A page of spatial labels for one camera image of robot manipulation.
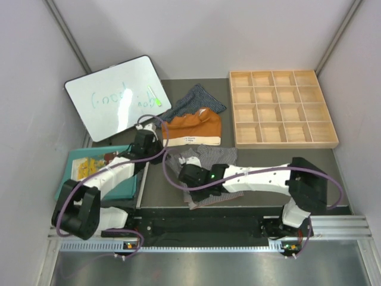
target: orange cloth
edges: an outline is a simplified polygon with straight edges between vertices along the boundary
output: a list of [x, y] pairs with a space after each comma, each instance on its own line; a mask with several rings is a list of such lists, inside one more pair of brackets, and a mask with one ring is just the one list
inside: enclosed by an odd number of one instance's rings
[[175, 117], [167, 123], [169, 138], [162, 126], [163, 145], [168, 139], [168, 146], [186, 144], [221, 144], [221, 117], [208, 107], [200, 108], [195, 114], [185, 114]]

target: metal floor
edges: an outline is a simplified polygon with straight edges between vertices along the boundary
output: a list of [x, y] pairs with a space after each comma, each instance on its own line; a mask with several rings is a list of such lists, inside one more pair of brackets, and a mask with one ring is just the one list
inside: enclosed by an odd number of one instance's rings
[[370, 285], [356, 241], [310, 241], [299, 259], [278, 253], [141, 253], [103, 257], [69, 275], [97, 253], [60, 253], [51, 286]]

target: gray striped fabric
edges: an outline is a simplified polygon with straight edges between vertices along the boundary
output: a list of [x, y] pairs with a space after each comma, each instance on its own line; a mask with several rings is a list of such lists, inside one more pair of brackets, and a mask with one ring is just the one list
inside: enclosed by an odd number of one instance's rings
[[[220, 101], [212, 97], [200, 84], [195, 85], [182, 99], [178, 100], [174, 107], [164, 112], [159, 117], [165, 122], [171, 122], [176, 116], [195, 114], [200, 108], [209, 107], [215, 113], [221, 113], [226, 109]], [[154, 125], [161, 129], [159, 120], [154, 120]]]
[[[171, 156], [171, 158], [166, 161], [166, 164], [175, 172], [176, 176], [178, 176], [181, 170], [181, 165], [179, 163], [179, 158], [181, 157], [197, 157], [201, 162], [201, 167], [210, 170], [213, 164], [234, 165], [237, 161], [237, 153], [237, 148], [222, 148], [200, 145], [197, 148], [197, 151], [190, 148], [188, 151]], [[221, 196], [211, 195], [202, 201], [194, 202], [192, 201], [192, 197], [189, 192], [184, 191], [184, 202], [188, 203], [189, 208], [193, 210], [197, 207], [207, 206], [220, 201], [232, 200], [241, 196], [243, 196], [243, 192], [234, 192], [231, 194], [223, 192]]]

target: wooden compartment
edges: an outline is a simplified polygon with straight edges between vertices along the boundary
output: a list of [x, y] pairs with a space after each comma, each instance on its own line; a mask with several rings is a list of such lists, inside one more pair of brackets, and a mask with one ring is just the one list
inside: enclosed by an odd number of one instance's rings
[[237, 144], [262, 142], [259, 123], [236, 123]]
[[254, 71], [252, 83], [254, 86], [274, 86], [273, 74], [270, 71]]
[[301, 104], [281, 104], [280, 110], [285, 122], [306, 121], [303, 106]]
[[339, 141], [313, 70], [231, 71], [237, 148], [335, 148]]
[[331, 121], [328, 108], [323, 103], [303, 104], [307, 121]]
[[316, 74], [313, 70], [303, 70], [294, 72], [296, 83], [303, 85], [318, 85]]
[[255, 103], [253, 88], [233, 88], [232, 90], [234, 104]]
[[323, 93], [318, 86], [300, 86], [302, 102], [324, 102]]
[[308, 125], [314, 142], [339, 143], [332, 122], [310, 122]]
[[276, 86], [296, 85], [292, 71], [273, 71], [274, 82]]
[[260, 123], [263, 142], [287, 142], [283, 123]]
[[298, 88], [296, 86], [280, 86], [276, 88], [279, 102], [293, 103], [301, 102]]
[[233, 71], [230, 78], [233, 86], [252, 86], [251, 71]]
[[236, 122], [259, 122], [255, 104], [235, 104], [234, 115]]
[[278, 104], [258, 104], [260, 122], [282, 122], [282, 114]]
[[254, 88], [255, 100], [257, 103], [276, 103], [278, 98], [274, 87]]
[[286, 122], [285, 129], [288, 142], [312, 142], [307, 122]]

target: fabric label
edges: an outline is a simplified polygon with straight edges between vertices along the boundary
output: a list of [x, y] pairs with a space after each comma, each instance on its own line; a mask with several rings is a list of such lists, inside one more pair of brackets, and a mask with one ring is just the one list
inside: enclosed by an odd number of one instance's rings
[[185, 137], [185, 142], [195, 142], [196, 137]]

